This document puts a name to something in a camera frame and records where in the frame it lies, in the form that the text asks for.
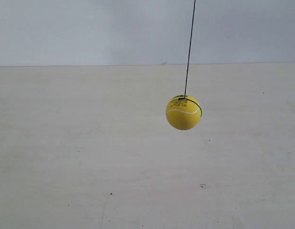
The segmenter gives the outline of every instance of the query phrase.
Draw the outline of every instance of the white wall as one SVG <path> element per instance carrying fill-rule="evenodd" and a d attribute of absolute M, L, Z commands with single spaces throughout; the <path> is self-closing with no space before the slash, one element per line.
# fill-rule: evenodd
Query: white wall
<path fill-rule="evenodd" d="M 186 63 L 193 0 L 0 0 L 0 66 Z M 199 0 L 191 63 L 295 62 L 295 0 Z"/>
<path fill-rule="evenodd" d="M 295 229 L 295 64 L 191 66 L 177 131 L 184 73 L 0 67 L 0 229 Z"/>

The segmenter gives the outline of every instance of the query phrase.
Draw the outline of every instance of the tennis ball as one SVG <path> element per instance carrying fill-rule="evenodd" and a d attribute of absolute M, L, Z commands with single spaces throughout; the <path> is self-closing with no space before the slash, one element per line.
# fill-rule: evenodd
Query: tennis ball
<path fill-rule="evenodd" d="M 178 130 L 189 130 L 195 127 L 202 117 L 198 100 L 189 95 L 178 95 L 172 98 L 166 107 L 166 119 Z"/>

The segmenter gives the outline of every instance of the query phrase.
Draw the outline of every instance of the beige floor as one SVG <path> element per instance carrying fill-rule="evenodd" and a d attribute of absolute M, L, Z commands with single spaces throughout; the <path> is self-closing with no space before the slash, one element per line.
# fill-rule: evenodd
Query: beige floor
<path fill-rule="evenodd" d="M 295 63 L 185 73 L 0 67 L 0 229 L 295 229 Z"/>

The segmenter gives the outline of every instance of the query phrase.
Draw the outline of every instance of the black string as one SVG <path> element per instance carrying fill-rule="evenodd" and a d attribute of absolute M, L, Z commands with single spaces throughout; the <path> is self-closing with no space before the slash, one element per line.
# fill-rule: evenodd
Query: black string
<path fill-rule="evenodd" d="M 189 56 L 188 56 L 188 60 L 187 60 L 187 69 L 186 69 L 184 97 L 186 96 L 187 76 L 188 76 L 188 73 L 189 73 L 189 63 L 190 63 L 190 54 L 191 54 L 191 45 L 192 45 L 192 35 L 193 35 L 193 24 L 194 24 L 194 15 L 195 15 L 195 5 L 196 5 L 196 0 L 194 0 L 194 8 L 193 8 L 192 28 L 191 28 L 191 37 L 190 37 Z"/>

